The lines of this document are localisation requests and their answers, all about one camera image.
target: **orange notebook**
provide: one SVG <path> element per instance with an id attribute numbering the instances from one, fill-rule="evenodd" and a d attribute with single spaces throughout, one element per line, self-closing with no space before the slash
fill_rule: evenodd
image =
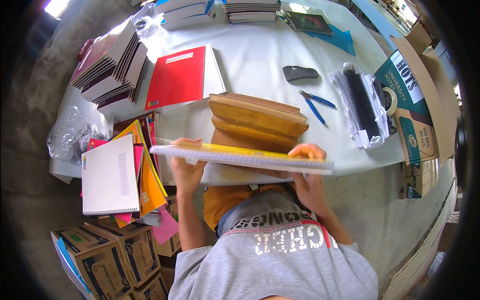
<path id="1" fill-rule="evenodd" d="M 123 137 L 127 134 L 133 134 L 135 136 L 135 143 L 144 144 L 144 159 L 142 162 L 142 189 L 141 197 L 144 202 L 143 206 L 140 206 L 140 217 L 145 216 L 154 209 L 159 208 L 164 205 L 167 197 L 167 193 L 163 188 L 162 183 L 158 174 L 155 172 L 155 167 L 152 162 L 152 159 L 148 153 L 148 149 L 145 146 L 145 139 L 142 134 L 140 122 L 138 120 L 133 121 L 133 123 L 125 128 L 124 131 L 120 132 L 112 140 Z"/>

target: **red notebook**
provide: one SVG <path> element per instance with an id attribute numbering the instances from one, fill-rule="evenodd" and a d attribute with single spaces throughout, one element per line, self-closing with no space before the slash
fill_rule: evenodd
<path id="1" fill-rule="evenodd" d="M 204 63 L 205 46 L 157 59 L 145 110 L 202 99 Z"/>

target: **green sticker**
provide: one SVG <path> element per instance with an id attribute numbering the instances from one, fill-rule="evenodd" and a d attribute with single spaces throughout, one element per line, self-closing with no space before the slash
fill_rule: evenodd
<path id="1" fill-rule="evenodd" d="M 402 127 L 403 137 L 405 144 L 407 145 L 408 159 L 411 164 L 420 162 L 420 150 L 417 142 L 417 135 L 415 134 L 415 128 L 410 119 L 405 117 L 398 118 L 400 126 Z"/>
<path id="2" fill-rule="evenodd" d="M 83 241 L 83 239 L 80 238 L 80 237 L 79 237 L 78 235 L 76 235 L 76 234 L 70 234 L 69 236 L 70 236 L 75 242 L 77 242 L 77 243 Z"/>

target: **concrete floor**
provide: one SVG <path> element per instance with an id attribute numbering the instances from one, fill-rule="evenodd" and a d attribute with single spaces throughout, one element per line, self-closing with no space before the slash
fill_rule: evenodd
<path id="1" fill-rule="evenodd" d="M 52 299 L 81 299 L 65 275 L 49 232 L 77 226 L 80 181 L 67 185 L 48 173 L 47 134 L 89 38 L 121 23 L 137 9 L 130 1 L 71 1 L 54 36 L 36 61 L 24 59 L 1 110 L 1 196 L 27 262 Z M 415 246 L 447 195 L 453 162 L 443 164 L 435 187 L 423 199 L 398 200 L 398 165 L 325 179 L 328 201 L 358 242 L 383 286 L 388 272 Z M 201 193 L 197 208 L 201 211 Z"/>

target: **hand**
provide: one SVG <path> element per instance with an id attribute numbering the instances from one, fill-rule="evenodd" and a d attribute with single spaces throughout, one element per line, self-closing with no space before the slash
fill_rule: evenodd
<path id="1" fill-rule="evenodd" d="M 170 144 L 192 143 L 200 146 L 202 144 L 201 141 L 202 139 L 191 140 L 182 137 Z M 193 196 L 195 189 L 200 184 L 206 164 L 207 162 L 205 161 L 197 161 L 195 165 L 191 165 L 188 164 L 184 158 L 172 158 L 173 175 L 175 176 L 175 182 L 177 184 L 177 195 Z"/>
<path id="2" fill-rule="evenodd" d="M 316 159 L 325 159 L 327 153 L 315 144 L 298 144 L 288 156 L 300 156 Z M 315 212 L 317 217 L 325 218 L 331 213 L 331 209 L 325 199 L 324 179 L 322 175 L 307 174 L 306 178 L 301 173 L 293 173 L 293 180 L 297 188 L 297 196 L 300 202 Z"/>

